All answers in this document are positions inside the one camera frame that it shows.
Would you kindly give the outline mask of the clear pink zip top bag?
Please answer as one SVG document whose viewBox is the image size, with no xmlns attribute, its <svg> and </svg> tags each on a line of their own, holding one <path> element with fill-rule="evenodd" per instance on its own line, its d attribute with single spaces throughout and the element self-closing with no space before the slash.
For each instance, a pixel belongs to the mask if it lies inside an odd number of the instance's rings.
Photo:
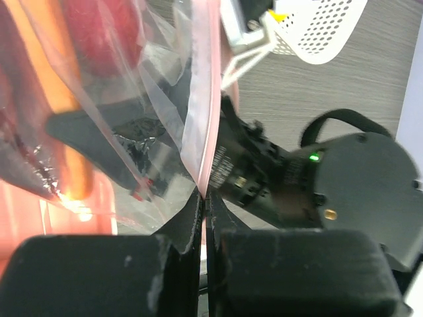
<svg viewBox="0 0 423 317">
<path fill-rule="evenodd" d="M 91 73 L 65 18 L 80 72 L 80 77 L 72 75 L 58 49 L 30 21 L 50 65 L 78 101 L 78 110 L 96 123 L 139 184 L 134 192 L 119 186 L 82 155 L 92 168 L 93 182 L 94 173 L 100 172 L 112 183 L 118 228 L 149 234 L 173 217 L 193 190 L 206 193 L 198 184 L 211 169 L 226 55 L 219 1 L 175 1 L 172 20 L 148 1 L 132 2 L 140 21 L 141 54 L 131 69 L 120 53 L 120 74 L 115 76 Z M 143 168 L 112 136 L 98 110 L 102 104 L 129 99 L 138 99 L 143 113 L 155 119 L 155 138 L 142 144 Z M 87 197 L 72 200 L 60 192 L 63 143 L 45 130 L 51 115 L 23 39 L 1 4 L 1 180 L 47 201 L 83 201 Z"/>
</svg>

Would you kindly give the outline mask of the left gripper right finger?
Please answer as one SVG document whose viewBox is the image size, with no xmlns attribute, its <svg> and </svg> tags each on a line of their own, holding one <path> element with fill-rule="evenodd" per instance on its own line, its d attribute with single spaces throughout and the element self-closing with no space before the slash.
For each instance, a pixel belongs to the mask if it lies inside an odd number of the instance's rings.
<svg viewBox="0 0 423 317">
<path fill-rule="evenodd" d="M 210 316 L 408 316 L 381 247 L 354 230 L 252 230 L 206 196 Z"/>
</svg>

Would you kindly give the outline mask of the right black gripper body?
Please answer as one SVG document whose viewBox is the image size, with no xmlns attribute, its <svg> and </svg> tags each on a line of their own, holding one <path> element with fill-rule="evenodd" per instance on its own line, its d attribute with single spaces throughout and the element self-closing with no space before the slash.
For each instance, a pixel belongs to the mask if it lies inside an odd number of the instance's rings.
<svg viewBox="0 0 423 317">
<path fill-rule="evenodd" d="M 264 136 L 260 122 L 244 122 L 231 98 L 221 97 L 217 143 L 207 191 L 276 228 L 317 226 L 314 178 L 317 150 L 289 152 Z"/>
</svg>

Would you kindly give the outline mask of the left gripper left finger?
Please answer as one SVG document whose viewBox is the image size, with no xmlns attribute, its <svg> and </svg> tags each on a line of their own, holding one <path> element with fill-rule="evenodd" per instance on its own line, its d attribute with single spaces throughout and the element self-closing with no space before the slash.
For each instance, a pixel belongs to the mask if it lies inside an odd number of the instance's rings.
<svg viewBox="0 0 423 317">
<path fill-rule="evenodd" d="M 1 278 L 2 316 L 195 316 L 202 198 L 152 235 L 25 240 Z"/>
</svg>

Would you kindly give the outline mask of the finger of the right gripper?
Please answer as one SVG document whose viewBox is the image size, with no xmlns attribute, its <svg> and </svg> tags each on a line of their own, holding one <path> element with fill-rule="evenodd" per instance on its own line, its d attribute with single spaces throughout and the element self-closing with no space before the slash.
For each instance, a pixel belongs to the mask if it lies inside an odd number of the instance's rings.
<svg viewBox="0 0 423 317">
<path fill-rule="evenodd" d="M 112 136 L 137 167 L 143 168 L 142 144 L 155 138 L 155 119 L 143 113 L 138 99 L 102 104 L 98 110 L 112 130 Z M 139 188 L 133 174 L 85 111 L 51 115 L 45 130 L 49 136 L 82 154 L 119 186 L 131 192 Z"/>
</svg>

